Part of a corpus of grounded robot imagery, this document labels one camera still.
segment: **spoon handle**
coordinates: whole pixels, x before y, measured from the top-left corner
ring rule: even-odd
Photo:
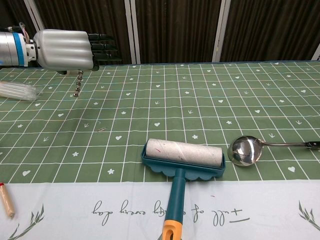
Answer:
[[[301,143],[269,143],[264,142],[263,145],[266,146],[276,146],[276,147],[306,147],[310,149],[320,149],[320,141],[308,141]]]

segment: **metal chain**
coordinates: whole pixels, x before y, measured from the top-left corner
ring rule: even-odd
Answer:
[[[84,72],[79,70],[78,72],[78,76],[76,77],[76,89],[74,91],[73,96],[74,97],[79,97],[79,93],[80,93],[80,86],[81,86],[81,81],[82,81],[82,76],[83,76]]]

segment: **grid pattern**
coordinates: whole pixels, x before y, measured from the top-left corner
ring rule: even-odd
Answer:
[[[35,85],[35,102],[0,98],[0,181],[164,182],[141,163],[149,138],[221,147],[217,181],[320,179],[320,151],[265,147],[257,164],[227,157],[241,135],[267,142],[320,139],[320,62],[105,66],[75,78],[4,68]]]

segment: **metal spoon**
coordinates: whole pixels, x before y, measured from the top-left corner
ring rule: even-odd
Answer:
[[[230,144],[228,148],[228,157],[235,165],[250,166],[259,160],[264,146],[320,149],[320,141],[308,141],[302,143],[268,143],[254,136],[241,136]]]

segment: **blue ring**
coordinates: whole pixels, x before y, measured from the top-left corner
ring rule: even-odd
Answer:
[[[15,42],[16,52],[18,55],[19,66],[24,66],[25,65],[25,58],[24,58],[24,52],[22,50],[22,45],[21,45],[19,33],[13,32],[12,35],[13,35],[14,42]]]

